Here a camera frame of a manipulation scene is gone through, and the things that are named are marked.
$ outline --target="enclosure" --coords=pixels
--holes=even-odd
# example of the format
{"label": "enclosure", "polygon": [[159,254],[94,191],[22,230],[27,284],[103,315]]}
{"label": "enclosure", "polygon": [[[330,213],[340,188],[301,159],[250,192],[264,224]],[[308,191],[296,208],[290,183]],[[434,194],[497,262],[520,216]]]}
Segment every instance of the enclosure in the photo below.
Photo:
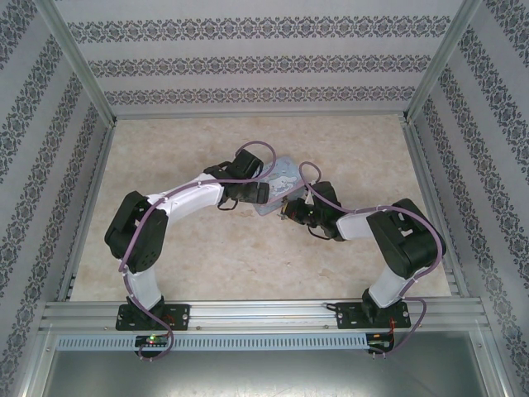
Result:
{"label": "enclosure", "polygon": [[[0,394],[529,395],[528,5],[2,1]],[[326,309],[377,280],[376,243],[248,203],[167,231],[158,284],[190,307],[175,352],[140,362],[146,333],[116,330],[103,238],[123,198],[255,140],[316,163],[344,207],[410,198],[443,236],[395,355]]]}

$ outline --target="cable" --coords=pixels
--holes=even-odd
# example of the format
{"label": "cable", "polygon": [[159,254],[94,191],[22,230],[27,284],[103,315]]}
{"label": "cable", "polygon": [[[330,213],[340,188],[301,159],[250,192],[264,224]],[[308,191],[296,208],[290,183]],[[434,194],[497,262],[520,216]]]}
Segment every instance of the cable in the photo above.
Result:
{"label": "cable", "polygon": [[391,335],[391,341],[389,343],[395,341],[395,320],[393,320],[393,317],[389,319],[389,335]]}
{"label": "cable", "polygon": [[222,204],[219,203],[217,205],[217,208],[220,209],[221,211],[233,211],[237,207],[238,203],[239,203],[239,200],[235,199],[235,200],[233,200],[233,207],[231,207],[231,208],[221,207]]}
{"label": "cable", "polygon": [[128,266],[126,265],[126,262],[129,260],[129,257],[131,256],[132,249],[134,248],[134,245],[136,244],[136,241],[138,240],[138,236],[140,235],[141,229],[145,226],[145,222],[147,221],[149,216],[155,211],[155,209],[160,204],[164,203],[165,200],[173,197],[175,194],[183,192],[186,189],[190,189],[190,188],[193,188],[195,186],[200,186],[200,185],[203,185],[203,184],[248,184],[250,182],[256,182],[257,180],[262,179],[262,178],[270,175],[270,173],[272,172],[272,170],[275,167],[275,161],[277,160],[277,156],[275,154],[274,148],[271,145],[269,145],[268,143],[263,142],[263,141],[250,141],[250,142],[245,143],[243,146],[241,146],[237,150],[236,155],[238,155],[241,152],[241,150],[243,150],[245,147],[247,147],[249,145],[266,146],[272,152],[272,165],[262,175],[258,175],[255,178],[250,178],[250,179],[207,179],[207,180],[191,182],[191,183],[186,184],[184,186],[180,186],[180,187],[176,188],[175,190],[172,190],[171,192],[167,193],[164,197],[159,198],[154,204],[152,204],[149,207],[149,209],[147,209],[147,211],[145,212],[145,214],[141,218],[140,223],[138,224],[136,230],[134,231],[134,234],[132,235],[132,239],[129,242],[129,245],[128,245],[126,251],[125,251],[125,255],[123,256],[122,261],[121,261],[121,263],[119,265],[118,271],[120,273],[122,273],[122,275],[123,275],[125,288],[126,288],[126,291],[129,294],[129,298],[131,299],[132,303],[135,304],[143,313],[145,313],[147,316],[149,316],[150,318],[155,320],[158,324],[160,324],[162,327],[164,327],[167,330],[167,333],[168,333],[168,336],[169,336],[169,340],[170,340],[170,343],[168,343],[167,348],[164,351],[162,351],[158,356],[155,356],[155,357],[142,356],[141,355],[141,350],[143,349],[144,346],[141,346],[140,350],[138,351],[138,356],[140,357],[140,360],[142,360],[142,361],[143,360],[148,360],[148,361],[159,360],[163,356],[166,356],[167,354],[169,354],[169,352],[173,348],[173,344],[174,344],[174,334],[173,334],[173,330],[171,329],[171,327],[167,323],[163,322],[161,319],[157,318],[154,314],[152,314],[149,311],[149,309],[147,309],[145,306],[143,306],[140,303],[140,301],[134,296],[134,292],[132,291],[131,284],[130,284],[130,282],[128,280],[129,271],[128,271]]}
{"label": "cable", "polygon": [[311,236],[314,236],[314,237],[317,237],[317,238],[321,238],[322,240],[326,240],[326,241],[331,240],[330,237],[318,236],[316,233],[314,233],[312,231],[312,228],[310,226],[308,226],[308,225],[307,225],[307,229],[308,229],[308,232],[310,233]]}
{"label": "cable", "polygon": [[403,346],[410,340],[410,337],[412,337],[412,335],[415,333],[417,328],[419,328],[421,326],[422,320],[424,319],[424,316],[426,316],[426,314],[427,314],[427,302],[423,298],[415,297],[415,298],[405,298],[403,300],[405,302],[420,302],[422,304],[421,315],[419,316],[419,319],[413,325],[413,327],[410,330],[410,332],[408,332],[406,334],[406,336],[404,337],[404,339],[396,347],[394,347],[393,350],[391,350],[390,352],[383,352],[382,350],[377,349],[376,347],[369,347],[370,350],[373,350],[373,351],[377,352],[378,354],[381,354],[383,358],[391,356],[395,352],[397,352],[398,350],[402,349]]}

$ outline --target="slotted metal plate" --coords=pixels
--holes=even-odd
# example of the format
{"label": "slotted metal plate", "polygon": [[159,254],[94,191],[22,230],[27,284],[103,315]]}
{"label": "slotted metal plate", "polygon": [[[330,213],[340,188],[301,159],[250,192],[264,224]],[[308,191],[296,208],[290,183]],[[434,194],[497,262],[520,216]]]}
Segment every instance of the slotted metal plate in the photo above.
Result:
{"label": "slotted metal plate", "polygon": [[[344,350],[367,349],[365,333],[279,334],[279,335],[176,335],[173,349],[181,352],[220,351],[277,351],[277,350]],[[60,337],[60,352],[119,352],[133,351],[136,337],[124,336],[75,336]],[[145,351],[164,350],[163,347],[146,347]]]}

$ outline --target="black bracket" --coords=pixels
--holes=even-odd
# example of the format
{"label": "black bracket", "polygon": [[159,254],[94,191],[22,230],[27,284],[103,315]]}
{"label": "black bracket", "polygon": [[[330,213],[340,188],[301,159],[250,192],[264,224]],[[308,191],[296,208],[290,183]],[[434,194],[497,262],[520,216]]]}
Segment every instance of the black bracket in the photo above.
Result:
{"label": "black bracket", "polygon": [[[156,305],[150,311],[160,320],[167,323],[173,331],[187,331],[189,325],[188,304]],[[117,312],[117,331],[164,331],[165,328],[141,312],[132,302],[122,304]]]}
{"label": "black bracket", "polygon": [[[243,149],[237,153],[232,162],[224,161],[219,165],[208,167],[204,170],[204,174],[210,174],[216,179],[249,179],[257,170],[260,175],[263,170],[263,161]],[[222,211],[231,211],[239,202],[257,204],[268,202],[270,186],[265,182],[223,183],[221,185],[224,187],[224,193],[217,207]],[[233,208],[221,207],[228,199],[235,201]]]}
{"label": "black bracket", "polygon": [[390,328],[392,320],[395,328],[412,326],[407,305],[403,301],[392,304],[386,309],[380,309],[379,315],[373,322],[370,322],[365,315],[361,302],[340,302],[327,304],[326,307],[336,313],[338,329]]}

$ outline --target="metal frame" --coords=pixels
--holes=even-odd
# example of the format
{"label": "metal frame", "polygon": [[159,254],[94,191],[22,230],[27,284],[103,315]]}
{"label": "metal frame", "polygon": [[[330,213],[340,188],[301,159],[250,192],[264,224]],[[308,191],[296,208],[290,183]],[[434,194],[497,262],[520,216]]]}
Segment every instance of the metal frame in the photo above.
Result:
{"label": "metal frame", "polygon": [[92,100],[99,115],[105,122],[106,126],[113,127],[116,121],[110,103],[108,103],[103,90],[88,66],[88,62],[83,57],[81,50],[77,46],[72,33],[69,31],[66,22],[60,15],[59,9],[55,5],[55,0],[36,0],[35,5],[39,13],[44,18],[46,25],[50,28],[54,38],[60,45],[61,50],[66,55],[66,59],[79,77],[84,89]]}
{"label": "metal frame", "polygon": [[73,275],[77,272],[79,268],[79,263],[81,261],[81,256],[83,254],[84,243],[86,242],[86,237],[88,235],[88,229],[90,228],[90,222],[93,216],[93,210],[96,206],[96,201],[98,198],[99,189],[101,188],[102,177],[105,173],[107,167],[108,155],[112,148],[112,140],[114,139],[114,132],[116,127],[112,126],[112,130],[107,134],[105,142],[103,143],[102,155],[99,158],[96,173],[94,175],[92,186],[90,187],[91,191],[88,194],[88,199],[86,203],[86,209],[83,212],[81,217],[81,223],[79,225],[80,234],[78,235],[74,249],[73,255],[71,256],[68,266],[66,266],[66,272],[64,273],[64,282],[60,286],[60,291],[57,296],[59,301],[65,301],[68,298],[68,292],[71,289],[71,281]]}
{"label": "metal frame", "polygon": [[[446,226],[445,217],[441,209],[439,198],[437,197],[433,179],[427,171],[427,161],[422,152],[421,145],[419,144],[415,126],[413,123],[407,122],[404,117],[401,117],[401,126],[403,128],[407,149],[412,158],[412,165],[415,170],[415,175],[417,176],[422,199],[427,208],[428,217],[437,230],[441,231],[444,236],[449,236],[450,232]],[[448,279],[452,294],[462,297],[470,296],[460,263],[455,254],[454,245],[449,238],[446,238],[446,254],[443,258],[443,263],[445,265],[446,278]]]}
{"label": "metal frame", "polygon": [[[293,301],[214,301],[171,302],[191,305],[189,330],[176,332],[179,336],[219,335],[340,335],[384,332],[379,330],[340,330],[335,314],[326,309],[327,303],[350,301],[344,299]],[[498,349],[480,298],[427,298],[427,315],[418,332],[468,332],[483,381],[489,396],[512,395]],[[19,396],[40,396],[45,391],[55,351],[64,336],[89,335],[104,341],[116,335],[146,335],[150,332],[119,332],[114,328],[117,302],[63,302],[45,306],[36,344],[31,352],[29,367],[22,382]],[[422,311],[417,302],[408,303],[412,323]],[[107,351],[122,351],[107,344]],[[205,345],[197,350],[211,350]]]}
{"label": "metal frame", "polygon": [[307,117],[307,116],[380,116],[400,114],[399,110],[299,110],[253,112],[186,112],[186,113],[134,113],[117,115],[117,120],[150,120],[167,118],[222,118],[222,117]]}
{"label": "metal frame", "polygon": [[448,59],[457,46],[457,42],[460,40],[480,4],[481,0],[463,0],[461,3],[459,10],[448,27],[448,31],[437,48],[436,54],[428,65],[427,71],[422,77],[421,82],[415,90],[412,100],[407,107],[406,114],[408,121],[417,118],[422,105],[427,100],[437,78],[445,68],[446,62],[448,62]]}

